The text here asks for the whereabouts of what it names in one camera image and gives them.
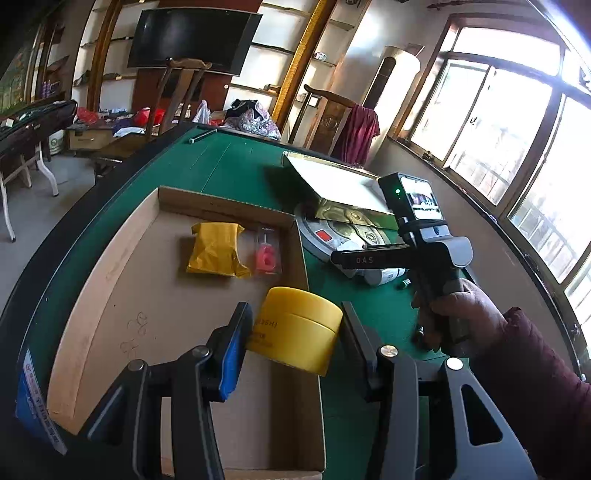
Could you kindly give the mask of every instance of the white bucket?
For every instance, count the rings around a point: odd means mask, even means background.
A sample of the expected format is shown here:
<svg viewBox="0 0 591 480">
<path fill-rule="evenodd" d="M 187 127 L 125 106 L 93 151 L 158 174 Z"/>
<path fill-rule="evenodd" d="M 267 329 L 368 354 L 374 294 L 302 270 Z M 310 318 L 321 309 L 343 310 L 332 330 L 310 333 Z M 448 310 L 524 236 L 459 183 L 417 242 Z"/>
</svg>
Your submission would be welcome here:
<svg viewBox="0 0 591 480">
<path fill-rule="evenodd" d="M 58 130 L 53 135 L 49 136 L 49 153 L 57 155 L 64 149 L 64 131 Z"/>
</svg>

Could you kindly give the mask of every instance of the phone screen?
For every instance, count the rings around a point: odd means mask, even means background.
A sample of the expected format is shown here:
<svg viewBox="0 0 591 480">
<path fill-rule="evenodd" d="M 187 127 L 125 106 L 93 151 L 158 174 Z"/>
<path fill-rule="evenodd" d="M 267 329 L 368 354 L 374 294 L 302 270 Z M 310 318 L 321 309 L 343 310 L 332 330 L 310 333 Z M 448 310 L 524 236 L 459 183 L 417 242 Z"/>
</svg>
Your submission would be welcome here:
<svg viewBox="0 0 591 480">
<path fill-rule="evenodd" d="M 443 220 L 429 182 L 400 175 L 400 183 L 417 220 Z"/>
</svg>

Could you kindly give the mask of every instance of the red bag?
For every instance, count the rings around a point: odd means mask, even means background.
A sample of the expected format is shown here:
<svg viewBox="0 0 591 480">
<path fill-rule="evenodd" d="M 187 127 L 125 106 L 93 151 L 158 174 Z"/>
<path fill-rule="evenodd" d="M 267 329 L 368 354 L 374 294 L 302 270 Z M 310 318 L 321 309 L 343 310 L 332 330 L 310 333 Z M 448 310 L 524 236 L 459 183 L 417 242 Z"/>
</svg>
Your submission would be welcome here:
<svg viewBox="0 0 591 480">
<path fill-rule="evenodd" d="M 148 124 L 148 117 L 150 116 L 150 109 L 149 108 L 142 108 L 138 113 L 135 114 L 134 117 L 134 125 L 136 127 L 145 127 Z M 156 116 L 154 118 L 154 125 L 158 125 L 162 123 L 162 119 L 164 118 L 164 109 L 157 108 L 156 109 Z"/>
</svg>

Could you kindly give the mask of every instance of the human hand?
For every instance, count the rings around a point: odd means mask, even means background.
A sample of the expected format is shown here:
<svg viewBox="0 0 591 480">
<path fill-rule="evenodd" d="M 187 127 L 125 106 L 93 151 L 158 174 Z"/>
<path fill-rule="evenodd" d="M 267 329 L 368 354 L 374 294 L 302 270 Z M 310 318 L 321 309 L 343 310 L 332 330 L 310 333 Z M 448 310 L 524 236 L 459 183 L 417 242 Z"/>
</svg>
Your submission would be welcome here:
<svg viewBox="0 0 591 480">
<path fill-rule="evenodd" d="M 462 291 L 436 298 L 426 308 L 423 299 L 415 293 L 411 306 L 418 308 L 418 323 L 423 327 L 424 340 L 434 351 L 439 350 L 441 333 L 435 327 L 433 313 L 466 320 L 476 354 L 483 353 L 499 340 L 507 321 L 492 300 L 465 278 L 460 279 Z"/>
</svg>

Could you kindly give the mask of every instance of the yellow jar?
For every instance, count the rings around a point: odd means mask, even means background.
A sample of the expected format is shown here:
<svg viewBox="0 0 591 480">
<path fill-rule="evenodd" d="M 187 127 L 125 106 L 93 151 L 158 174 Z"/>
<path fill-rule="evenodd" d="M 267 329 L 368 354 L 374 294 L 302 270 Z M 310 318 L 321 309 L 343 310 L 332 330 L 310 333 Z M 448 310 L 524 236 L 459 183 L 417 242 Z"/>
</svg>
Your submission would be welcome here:
<svg viewBox="0 0 591 480">
<path fill-rule="evenodd" d="M 274 287 L 267 293 L 246 348 L 325 376 L 342 317 L 340 308 L 318 295 Z"/>
</svg>

